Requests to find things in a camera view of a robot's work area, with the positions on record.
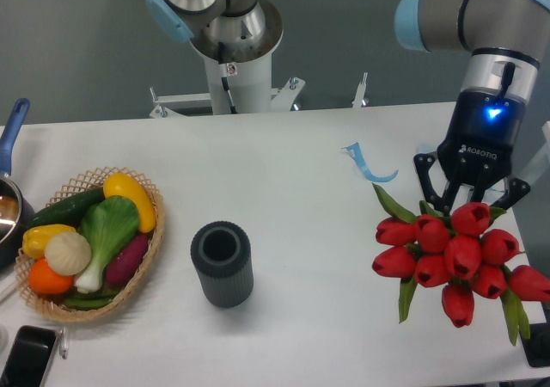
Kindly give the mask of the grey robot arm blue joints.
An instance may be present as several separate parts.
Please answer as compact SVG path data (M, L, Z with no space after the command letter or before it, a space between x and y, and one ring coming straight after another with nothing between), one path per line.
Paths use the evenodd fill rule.
M221 64L246 63L279 44L266 0L145 0L157 26ZM466 50L466 91L528 103L549 40L549 0L401 0L394 33L409 50Z

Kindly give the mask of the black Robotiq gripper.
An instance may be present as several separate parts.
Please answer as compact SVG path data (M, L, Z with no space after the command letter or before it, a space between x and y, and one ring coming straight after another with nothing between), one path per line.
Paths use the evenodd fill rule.
M525 105L476 91L459 94L449 128L435 151L413 158L425 200L444 216L449 215L443 197L431 180L431 168L439 164L448 181L474 186L471 202L508 210L530 192L530 185L511 173L511 155L525 115ZM486 191L504 179L504 191L486 203Z

